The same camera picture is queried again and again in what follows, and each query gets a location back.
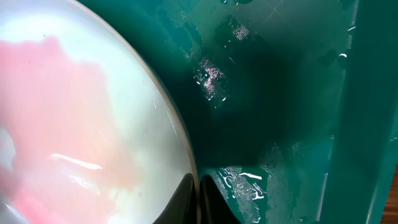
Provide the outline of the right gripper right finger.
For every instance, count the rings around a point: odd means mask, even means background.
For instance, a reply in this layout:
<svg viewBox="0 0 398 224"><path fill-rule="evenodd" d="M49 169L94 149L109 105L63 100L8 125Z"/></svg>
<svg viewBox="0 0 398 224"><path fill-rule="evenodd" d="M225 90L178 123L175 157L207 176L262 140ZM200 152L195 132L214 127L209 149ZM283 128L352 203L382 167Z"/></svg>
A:
<svg viewBox="0 0 398 224"><path fill-rule="evenodd" d="M201 224L241 224L208 174L200 181Z"/></svg>

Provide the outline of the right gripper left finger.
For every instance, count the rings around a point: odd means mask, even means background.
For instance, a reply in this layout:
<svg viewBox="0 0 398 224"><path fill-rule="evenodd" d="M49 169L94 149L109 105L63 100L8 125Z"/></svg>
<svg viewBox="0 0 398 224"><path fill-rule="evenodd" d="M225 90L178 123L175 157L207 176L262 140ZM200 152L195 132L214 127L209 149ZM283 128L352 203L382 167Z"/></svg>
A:
<svg viewBox="0 0 398 224"><path fill-rule="evenodd" d="M153 224L196 224L197 199L192 174L185 174L164 211Z"/></svg>

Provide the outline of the light blue plate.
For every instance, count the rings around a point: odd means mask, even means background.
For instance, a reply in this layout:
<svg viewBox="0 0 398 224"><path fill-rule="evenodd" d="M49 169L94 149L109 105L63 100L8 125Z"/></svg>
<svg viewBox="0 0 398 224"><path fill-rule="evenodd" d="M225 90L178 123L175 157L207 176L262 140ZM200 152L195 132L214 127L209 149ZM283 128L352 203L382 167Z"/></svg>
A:
<svg viewBox="0 0 398 224"><path fill-rule="evenodd" d="M140 55L77 1L1 2L1 222L153 223L197 170Z"/></svg>

